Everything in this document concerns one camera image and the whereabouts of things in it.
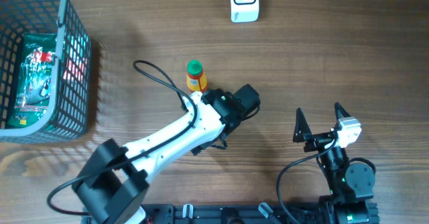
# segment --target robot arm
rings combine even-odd
[[[191,99],[197,112],[184,99],[187,114],[158,132],[119,147],[112,139],[101,144],[89,158],[79,176],[91,175],[97,170],[130,160],[158,146],[183,130],[196,114],[197,121],[183,135],[121,167],[128,179],[121,183],[113,171],[85,178],[72,185],[88,212],[98,224],[137,224],[144,220],[141,208],[144,196],[154,178],[172,162],[191,151],[194,155],[214,146],[220,139],[226,148],[225,138],[255,109],[259,109],[259,94],[245,85],[235,94],[221,89],[205,94],[195,92]]]

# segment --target green bag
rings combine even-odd
[[[7,127],[28,127],[46,112],[51,91],[56,34],[25,34],[17,97]]]

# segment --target gray basket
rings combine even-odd
[[[15,104],[25,32],[58,34],[48,110],[29,127],[5,129]],[[82,135],[90,61],[90,39],[70,0],[0,0],[0,141],[34,144]]]

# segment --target green bottle cap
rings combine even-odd
[[[202,65],[197,60],[191,60],[188,63],[188,73],[192,76],[198,76],[202,72]]]

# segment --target orange bottle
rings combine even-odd
[[[197,60],[191,60],[188,63],[188,76],[186,77],[186,84],[188,85],[189,91],[205,92],[207,91],[207,78],[202,70],[202,65]]]

